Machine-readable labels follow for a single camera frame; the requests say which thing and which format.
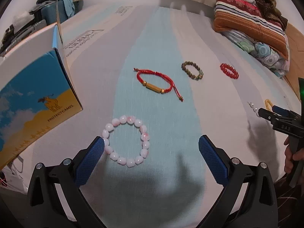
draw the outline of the blue and yellow box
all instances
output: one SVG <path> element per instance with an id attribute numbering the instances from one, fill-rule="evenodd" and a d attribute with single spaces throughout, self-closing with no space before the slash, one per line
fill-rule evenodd
<path id="1" fill-rule="evenodd" d="M 57 24 L 30 35 L 0 63 L 0 169 L 82 110 Z"/>

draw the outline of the brown beaded bracelet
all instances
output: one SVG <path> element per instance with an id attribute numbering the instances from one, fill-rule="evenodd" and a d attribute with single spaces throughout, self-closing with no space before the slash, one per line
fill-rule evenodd
<path id="1" fill-rule="evenodd" d="M 198 74 L 197 76 L 194 75 L 194 74 L 191 74 L 190 70 L 186 68 L 187 65 L 192 65 L 193 67 L 195 67 L 195 68 L 198 70 L 199 74 Z M 199 66 L 197 66 L 196 63 L 193 63 L 193 62 L 184 62 L 184 63 L 182 63 L 181 69 L 184 70 L 184 71 L 186 72 L 186 74 L 188 74 L 188 76 L 189 76 L 191 79 L 193 79 L 193 80 L 194 80 L 194 79 L 200 80 L 200 79 L 202 79 L 203 76 L 204 76 L 204 73 L 203 73 L 203 71 L 201 70 L 201 68 L 200 68 Z"/>

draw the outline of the white bead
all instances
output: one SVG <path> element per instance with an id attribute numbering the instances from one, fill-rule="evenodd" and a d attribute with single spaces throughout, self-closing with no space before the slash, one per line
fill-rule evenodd
<path id="1" fill-rule="evenodd" d="M 116 127 L 116 126 L 118 126 L 119 124 L 120 124 L 120 121 L 119 121 L 119 119 L 117 119 L 117 118 L 114 118 L 113 120 L 112 120 L 112 125 L 114 126 L 114 127 Z"/>
<path id="2" fill-rule="evenodd" d="M 116 161 L 118 160 L 118 153 L 117 152 L 113 152 L 110 154 L 110 159 Z"/>
<path id="3" fill-rule="evenodd" d="M 104 147 L 104 150 L 105 150 L 105 152 L 106 152 L 107 154 L 113 153 L 113 148 L 110 147 L 110 146 L 105 146 L 105 147 Z"/>
<path id="4" fill-rule="evenodd" d="M 143 149 L 148 149 L 150 147 L 150 142 L 148 141 L 143 141 L 142 144 L 143 144 L 142 146 Z"/>
<path id="5" fill-rule="evenodd" d="M 125 165 L 127 163 L 127 160 L 126 160 L 126 158 L 119 157 L 117 160 L 117 163 L 121 164 L 121 165 Z"/>
<path id="6" fill-rule="evenodd" d="M 140 151 L 140 155 L 141 155 L 143 158 L 147 158 L 148 153 L 149 153 L 149 151 L 148 151 L 147 149 L 142 149 L 142 150 Z"/>
<path id="7" fill-rule="evenodd" d="M 111 132 L 114 130 L 114 126 L 113 124 L 111 123 L 107 123 L 107 125 L 105 126 L 105 129 L 108 131 L 108 132 Z"/>
<path id="8" fill-rule="evenodd" d="M 107 138 L 103 138 L 105 146 L 110 145 L 110 142 Z"/>
<path id="9" fill-rule="evenodd" d="M 128 116 L 127 123 L 133 124 L 135 122 L 135 116 Z"/>
<path id="10" fill-rule="evenodd" d="M 150 135 L 148 133 L 143 133 L 140 138 L 143 141 L 150 140 Z"/>
<path id="11" fill-rule="evenodd" d="M 134 122 L 135 127 L 138 127 L 138 128 L 139 128 L 142 124 L 143 124 L 143 122 L 142 122 L 141 120 L 139 120 L 139 119 L 136 119 L 135 122 Z"/>
<path id="12" fill-rule="evenodd" d="M 110 135 L 109 131 L 107 131 L 105 129 L 102 131 L 102 134 L 101 134 L 102 138 L 109 138 L 109 135 Z"/>
<path id="13" fill-rule="evenodd" d="M 135 160 L 134 159 L 128 159 L 127 160 L 127 167 L 133 167 L 135 166 Z"/>
<path id="14" fill-rule="evenodd" d="M 142 162 L 143 162 L 143 157 L 142 157 L 142 156 L 137 156 L 137 157 L 135 158 L 135 163 L 136 163 L 137 165 L 141 164 Z"/>
<path id="15" fill-rule="evenodd" d="M 147 132 L 147 127 L 145 125 L 141 125 L 139 127 L 139 131 L 140 131 L 140 133 L 145 133 L 145 132 Z"/>
<path id="16" fill-rule="evenodd" d="M 125 115 L 123 115 L 119 118 L 119 121 L 121 124 L 125 124 L 127 122 L 127 117 Z"/>

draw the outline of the striped pillow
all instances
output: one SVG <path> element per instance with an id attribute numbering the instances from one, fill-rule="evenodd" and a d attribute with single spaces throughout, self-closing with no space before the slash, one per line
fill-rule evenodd
<path id="1" fill-rule="evenodd" d="M 286 41 L 279 23 L 263 19 L 259 9 L 244 0 L 217 0 L 214 30 L 223 32 L 231 29 L 268 44 L 284 59 L 288 59 Z"/>

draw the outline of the mattress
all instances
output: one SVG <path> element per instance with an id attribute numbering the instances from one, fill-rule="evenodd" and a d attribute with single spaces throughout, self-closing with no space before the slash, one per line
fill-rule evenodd
<path id="1" fill-rule="evenodd" d="M 99 4 L 64 22 L 62 35 L 83 111 L 14 161 L 25 190 L 37 163 L 50 166 L 73 158 L 122 115 L 144 122 L 150 148 L 144 162 L 133 168 L 104 154 L 80 188 L 107 227 L 195 227 L 222 190 L 198 150 L 203 134 L 244 164 L 266 162 L 273 181 L 283 173 L 286 136 L 272 130 L 249 103 L 264 108 L 269 99 L 300 113 L 300 102 L 286 81 L 215 33 L 209 18 L 164 7 Z M 184 61 L 197 63 L 203 79 L 189 78 L 181 69 Z M 233 66 L 239 78 L 226 76 L 221 63 Z M 146 89 L 133 68 L 168 75 L 184 101 L 174 91 L 161 95 Z M 142 77 L 168 87 L 162 78 Z M 141 149 L 139 135 L 131 126 L 118 126 L 110 145 L 122 156 L 135 157 Z M 240 207 L 245 189 L 233 211 Z"/>

